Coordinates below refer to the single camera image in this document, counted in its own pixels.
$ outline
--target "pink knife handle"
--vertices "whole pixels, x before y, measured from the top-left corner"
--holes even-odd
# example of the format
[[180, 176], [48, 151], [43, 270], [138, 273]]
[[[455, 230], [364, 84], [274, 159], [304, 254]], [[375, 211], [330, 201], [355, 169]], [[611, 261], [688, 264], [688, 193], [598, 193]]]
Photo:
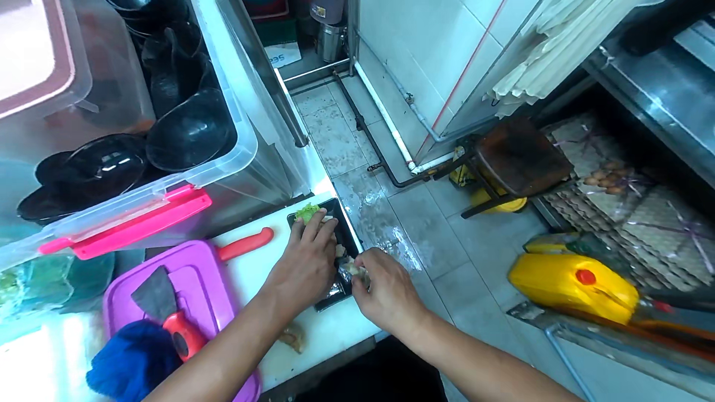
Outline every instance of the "pink knife handle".
[[244, 237], [240, 240], [236, 240], [233, 243], [221, 247], [219, 252], [219, 260], [221, 262], [226, 262], [232, 258], [236, 258], [239, 255], [244, 255], [249, 251], [256, 250], [259, 247], [263, 247], [268, 244], [273, 238], [273, 229], [270, 227], [264, 227], [260, 233]]

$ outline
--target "green lettuce leaf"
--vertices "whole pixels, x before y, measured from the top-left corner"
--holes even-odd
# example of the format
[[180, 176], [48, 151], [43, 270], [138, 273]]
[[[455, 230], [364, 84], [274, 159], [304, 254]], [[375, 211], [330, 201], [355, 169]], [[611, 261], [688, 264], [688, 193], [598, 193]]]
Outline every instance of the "green lettuce leaf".
[[308, 223], [313, 214], [316, 213], [319, 209], [320, 207], [318, 207], [317, 205], [308, 204], [295, 213], [295, 219], [301, 217], [303, 218], [304, 223]]

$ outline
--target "black tray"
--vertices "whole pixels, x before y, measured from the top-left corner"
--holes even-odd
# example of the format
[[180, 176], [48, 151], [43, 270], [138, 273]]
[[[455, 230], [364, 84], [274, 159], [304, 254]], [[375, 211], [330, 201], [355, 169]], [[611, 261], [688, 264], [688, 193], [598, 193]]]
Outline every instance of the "black tray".
[[[337, 198], [332, 198], [328, 201], [318, 204], [319, 207], [327, 210], [326, 215], [332, 215], [337, 219], [337, 227], [335, 227], [335, 238], [337, 243], [345, 247], [345, 253], [350, 257], [355, 258], [360, 253], [358, 245], [350, 234], [350, 226], [347, 224], [347, 217], [340, 208], [340, 201]], [[288, 225], [293, 226], [295, 222], [295, 213], [288, 215]], [[338, 269], [337, 258], [335, 259], [335, 269]], [[320, 312], [336, 304], [337, 302], [349, 298], [352, 295], [352, 285], [346, 281], [337, 272], [335, 273], [335, 282], [330, 290], [331, 294], [315, 304], [315, 310]]]

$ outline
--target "purple container lid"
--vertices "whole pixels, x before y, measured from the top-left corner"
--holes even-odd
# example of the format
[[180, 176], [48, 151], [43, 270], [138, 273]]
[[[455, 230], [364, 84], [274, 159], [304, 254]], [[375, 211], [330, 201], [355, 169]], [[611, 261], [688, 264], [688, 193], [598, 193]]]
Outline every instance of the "purple container lid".
[[[177, 296], [177, 307], [196, 324], [206, 339], [213, 339], [235, 317], [232, 295], [224, 286], [223, 264], [216, 250], [192, 240], [167, 250], [118, 277], [104, 294], [104, 326], [109, 336], [134, 321], [149, 318], [132, 300], [132, 293], [159, 266], [165, 266]], [[234, 402], [255, 402], [261, 394], [258, 373], [253, 373]]]

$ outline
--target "hanging towel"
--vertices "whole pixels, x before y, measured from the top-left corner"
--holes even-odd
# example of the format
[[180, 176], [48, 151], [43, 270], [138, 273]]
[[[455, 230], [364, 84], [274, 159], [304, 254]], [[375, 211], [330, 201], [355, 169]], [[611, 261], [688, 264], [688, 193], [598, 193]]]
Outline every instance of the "hanging towel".
[[140, 402], [181, 363], [169, 331], [149, 320], [135, 321], [92, 359], [87, 385], [117, 402]]
[[531, 28], [543, 40], [487, 93], [500, 101], [496, 116], [549, 95], [642, 1], [551, 0]]

